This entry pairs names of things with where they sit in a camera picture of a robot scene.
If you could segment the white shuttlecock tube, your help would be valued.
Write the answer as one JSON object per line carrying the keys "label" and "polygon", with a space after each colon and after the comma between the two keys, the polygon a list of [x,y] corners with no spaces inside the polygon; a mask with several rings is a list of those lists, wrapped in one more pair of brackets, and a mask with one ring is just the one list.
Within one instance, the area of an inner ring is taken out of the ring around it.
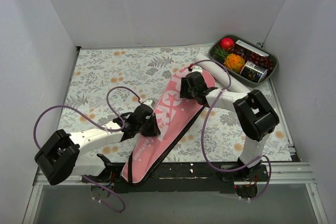
{"label": "white shuttlecock tube", "polygon": [[218,64],[217,61],[210,60],[204,56],[204,54],[197,54],[193,63],[209,72],[214,79],[217,80],[217,82],[219,82],[223,87],[227,87],[229,91],[236,93],[250,92],[250,89],[229,74],[221,63]]}

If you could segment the pink racket cover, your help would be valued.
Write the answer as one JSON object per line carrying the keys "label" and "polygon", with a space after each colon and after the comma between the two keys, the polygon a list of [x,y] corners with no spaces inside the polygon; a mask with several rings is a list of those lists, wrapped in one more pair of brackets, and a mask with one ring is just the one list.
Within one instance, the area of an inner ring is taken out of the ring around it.
{"label": "pink racket cover", "polygon": [[204,109],[195,100],[180,98],[181,80],[187,74],[187,68],[178,70],[163,91],[154,109],[161,134],[139,138],[121,172],[128,183],[138,185],[146,180]]}

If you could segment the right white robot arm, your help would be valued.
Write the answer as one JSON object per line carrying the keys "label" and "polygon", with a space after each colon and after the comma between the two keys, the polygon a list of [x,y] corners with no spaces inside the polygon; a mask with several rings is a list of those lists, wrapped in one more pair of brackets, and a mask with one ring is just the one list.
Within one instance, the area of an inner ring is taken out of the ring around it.
{"label": "right white robot arm", "polygon": [[[229,92],[225,88],[208,87],[203,75],[196,71],[182,78],[180,97],[195,100],[199,105],[208,107],[201,131],[201,149],[206,163],[218,172],[237,172],[242,180],[251,180],[257,174],[262,159],[269,160],[262,152],[270,134],[279,124],[279,116],[263,93],[260,90],[237,93]],[[213,108],[235,112],[246,135],[236,168],[220,169],[214,166],[206,156],[204,135],[207,120]]]}

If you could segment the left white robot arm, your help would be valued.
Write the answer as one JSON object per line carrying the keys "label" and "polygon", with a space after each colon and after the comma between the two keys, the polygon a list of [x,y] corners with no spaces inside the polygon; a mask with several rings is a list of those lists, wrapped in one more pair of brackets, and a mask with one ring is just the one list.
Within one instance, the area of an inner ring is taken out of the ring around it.
{"label": "left white robot arm", "polygon": [[100,182],[111,178],[109,160],[103,155],[87,156],[87,153],[109,144],[117,144],[134,138],[160,135],[156,115],[147,103],[141,103],[134,112],[127,112],[93,129],[66,133],[55,131],[47,142],[39,147],[34,160],[50,185],[58,185],[69,176],[89,175]]}

